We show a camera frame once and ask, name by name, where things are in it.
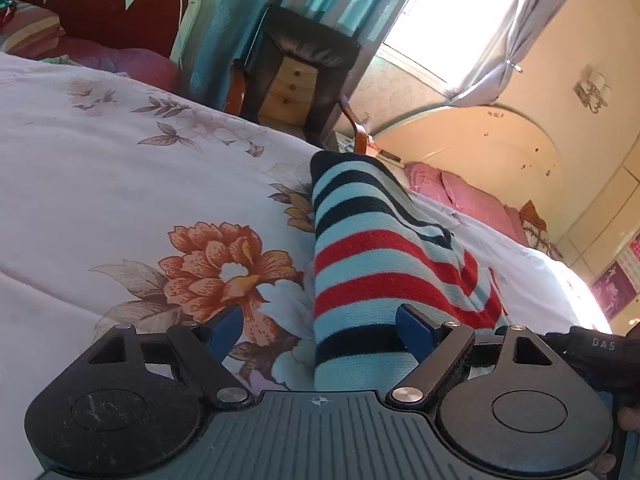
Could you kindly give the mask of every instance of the red stripe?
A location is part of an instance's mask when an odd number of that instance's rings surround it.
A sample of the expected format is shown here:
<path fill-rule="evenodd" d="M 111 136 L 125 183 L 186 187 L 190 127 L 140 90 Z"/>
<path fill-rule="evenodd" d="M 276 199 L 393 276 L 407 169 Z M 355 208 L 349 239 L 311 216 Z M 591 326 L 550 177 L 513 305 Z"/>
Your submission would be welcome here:
<path fill-rule="evenodd" d="M 462 290 L 465 291 L 466 295 L 470 296 L 478 285 L 478 262 L 466 249 L 465 266 L 460 270 L 460 279 L 463 283 L 463 285 L 461 285 Z"/>
<path fill-rule="evenodd" d="M 500 287 L 498 286 L 498 282 L 495 279 L 495 271 L 493 270 L 492 267 L 489 267 L 489 272 L 491 273 L 491 286 L 492 286 L 492 292 L 495 293 L 495 295 L 498 297 L 498 301 L 502 301 L 500 300 Z M 502 311 L 504 312 L 505 316 L 508 316 L 509 313 L 507 312 L 507 309 L 504 307 L 504 305 L 502 306 Z"/>
<path fill-rule="evenodd" d="M 448 262 L 434 262 L 424 253 L 422 247 L 386 229 L 356 233 L 324 248 L 316 256 L 316 274 L 335 262 L 375 249 L 398 250 L 413 256 L 429 267 L 441 282 L 459 286 L 467 296 L 471 295 L 478 283 L 478 263 L 468 251 L 465 250 L 465 267 L 460 272 L 456 266 Z"/>
<path fill-rule="evenodd" d="M 502 305 L 492 287 L 490 299 L 481 312 L 470 312 L 449 303 L 432 283 L 400 272 L 382 272 L 339 283 L 316 297 L 315 316 L 357 301 L 393 298 L 428 304 L 473 328 L 494 328 Z"/>

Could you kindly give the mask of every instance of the white sheer curtain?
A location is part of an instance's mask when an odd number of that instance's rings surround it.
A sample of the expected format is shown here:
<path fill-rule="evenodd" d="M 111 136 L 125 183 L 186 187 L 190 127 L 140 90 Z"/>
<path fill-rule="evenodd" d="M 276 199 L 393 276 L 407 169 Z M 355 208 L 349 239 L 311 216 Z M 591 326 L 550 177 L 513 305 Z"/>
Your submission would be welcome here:
<path fill-rule="evenodd" d="M 529 52 L 546 24 L 556 15 L 566 0 L 516 0 L 507 15 L 505 28 L 497 41 L 472 71 L 465 89 L 450 102 L 467 107 L 493 103 L 509 83 L 513 70 Z"/>

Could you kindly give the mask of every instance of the hand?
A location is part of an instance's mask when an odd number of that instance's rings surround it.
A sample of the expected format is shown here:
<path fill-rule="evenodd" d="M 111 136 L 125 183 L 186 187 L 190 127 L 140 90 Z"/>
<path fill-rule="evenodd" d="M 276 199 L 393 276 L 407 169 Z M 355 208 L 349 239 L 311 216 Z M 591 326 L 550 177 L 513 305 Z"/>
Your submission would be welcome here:
<path fill-rule="evenodd" d="M 632 408 L 622 408 L 618 412 L 618 425 L 625 431 L 640 431 L 640 404 Z M 616 457 L 605 453 L 594 468 L 596 473 L 606 475 L 616 465 Z"/>

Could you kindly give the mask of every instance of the navy stripe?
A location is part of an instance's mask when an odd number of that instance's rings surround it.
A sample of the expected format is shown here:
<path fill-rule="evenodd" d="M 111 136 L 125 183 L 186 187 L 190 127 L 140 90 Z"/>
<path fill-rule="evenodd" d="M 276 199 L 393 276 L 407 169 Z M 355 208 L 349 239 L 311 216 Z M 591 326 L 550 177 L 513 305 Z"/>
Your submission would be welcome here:
<path fill-rule="evenodd" d="M 371 184 L 372 186 L 375 186 L 380 191 L 382 191 L 388 197 L 389 200 L 393 200 L 395 202 L 398 201 L 391 194 L 391 192 L 388 190 L 388 188 L 386 186 L 384 186 L 382 184 L 382 182 L 380 182 L 380 180 L 377 177 L 375 177 L 374 175 L 372 175 L 370 173 L 367 173 L 367 171 L 364 171 L 364 170 L 356 170 L 356 169 L 348 170 L 347 166 L 345 165 L 345 170 L 342 171 L 341 173 L 338 173 L 336 176 L 334 176 L 326 184 L 326 186 L 324 186 L 322 191 L 320 193 L 318 193 L 318 196 L 316 196 L 316 199 L 314 200 L 314 205 L 316 207 L 319 207 L 320 204 L 322 203 L 322 200 L 324 200 L 327 196 L 329 196 L 336 189 L 338 189 L 341 186 L 344 186 L 345 184 L 352 184 L 354 182 L 362 182 L 364 184 Z M 398 182 L 395 177 L 393 178 L 393 182 L 395 182 L 395 183 Z M 399 184 L 398 184 L 397 190 L 400 190 L 402 192 L 402 194 L 404 194 L 406 196 L 407 200 L 411 200 L 409 198 L 409 196 L 406 194 L 406 191 L 404 190 L 404 188 L 402 186 L 400 186 Z"/>
<path fill-rule="evenodd" d="M 366 162 L 367 164 L 372 165 L 377 170 L 382 171 L 382 173 L 388 176 L 389 179 L 397 182 L 396 178 L 388 170 L 388 168 L 384 164 L 382 164 L 382 162 L 376 160 L 371 156 L 358 155 L 357 153 L 317 152 L 314 154 L 314 156 L 311 157 L 311 164 L 309 168 L 311 172 L 312 187 L 315 187 L 318 183 L 318 180 L 320 180 L 322 176 L 332 167 L 347 161 Z"/>
<path fill-rule="evenodd" d="M 361 213 L 373 212 L 387 214 L 398 222 L 398 217 L 384 200 L 373 196 L 357 196 L 340 202 L 322 216 L 321 220 L 316 224 L 316 240 L 318 240 L 324 231 L 341 220 Z M 427 236 L 414 231 L 415 235 L 420 238 L 420 240 L 436 244 L 443 249 L 451 250 L 451 233 L 439 224 L 429 225 L 439 228 L 442 234 L 437 236 Z"/>
<path fill-rule="evenodd" d="M 316 366 L 349 355 L 407 352 L 394 324 L 355 326 L 331 334 L 316 347 Z"/>

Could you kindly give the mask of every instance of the white bedsheet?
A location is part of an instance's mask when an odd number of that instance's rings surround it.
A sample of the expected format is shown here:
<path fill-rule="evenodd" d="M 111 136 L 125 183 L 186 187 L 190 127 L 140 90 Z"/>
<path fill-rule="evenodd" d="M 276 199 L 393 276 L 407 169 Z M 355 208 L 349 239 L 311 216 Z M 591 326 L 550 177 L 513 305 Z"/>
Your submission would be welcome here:
<path fill-rule="evenodd" d="M 116 322 L 156 332 L 238 301 L 225 365 L 254 390 L 312 387 L 315 150 L 130 79 L 0 54 L 0 478 L 38 475 L 28 404 Z M 416 200 L 495 269 L 513 322 L 608 328 L 565 266 Z"/>

